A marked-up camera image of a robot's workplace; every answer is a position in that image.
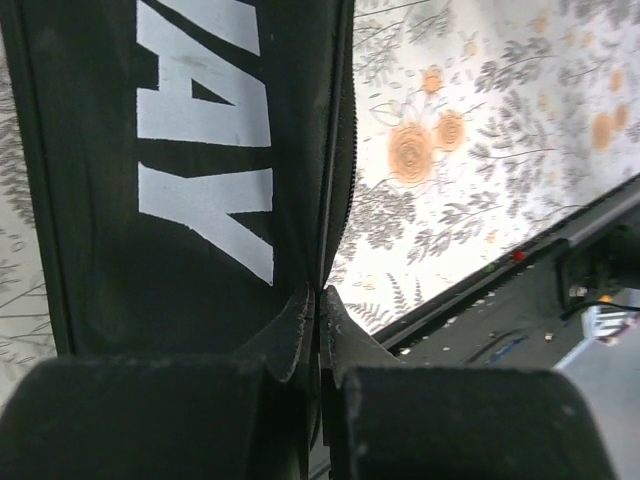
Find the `black Crossway racket cover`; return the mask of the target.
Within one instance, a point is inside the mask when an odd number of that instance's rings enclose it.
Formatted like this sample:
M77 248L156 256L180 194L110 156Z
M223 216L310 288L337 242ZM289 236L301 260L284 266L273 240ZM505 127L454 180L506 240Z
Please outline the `black Crossway racket cover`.
M224 354L324 285L350 1L5 1L60 354Z

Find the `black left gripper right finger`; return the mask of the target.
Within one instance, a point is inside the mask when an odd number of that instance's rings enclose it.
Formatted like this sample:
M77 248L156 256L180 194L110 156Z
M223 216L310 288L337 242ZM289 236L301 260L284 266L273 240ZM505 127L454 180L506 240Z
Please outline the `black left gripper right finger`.
M409 366L319 300L324 442L335 479L609 479L579 390L552 370Z

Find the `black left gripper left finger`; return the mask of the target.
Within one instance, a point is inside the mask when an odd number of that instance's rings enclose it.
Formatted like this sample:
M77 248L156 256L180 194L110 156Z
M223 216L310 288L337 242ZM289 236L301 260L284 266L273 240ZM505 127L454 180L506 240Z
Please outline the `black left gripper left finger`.
M232 355L59 357L1 417L5 479L304 479L315 295Z

